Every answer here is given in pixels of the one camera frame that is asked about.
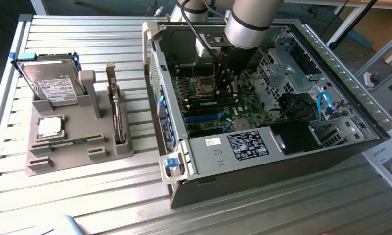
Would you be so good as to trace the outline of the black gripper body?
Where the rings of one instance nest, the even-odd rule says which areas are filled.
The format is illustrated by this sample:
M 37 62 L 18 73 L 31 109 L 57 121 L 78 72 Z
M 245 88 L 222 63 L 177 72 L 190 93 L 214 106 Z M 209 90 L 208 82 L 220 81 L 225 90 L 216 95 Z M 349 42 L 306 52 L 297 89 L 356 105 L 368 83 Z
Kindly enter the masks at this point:
M 252 49 L 241 49 L 237 46 L 221 47 L 217 72 L 232 71 L 234 75 L 240 75 L 256 51 L 256 47 Z

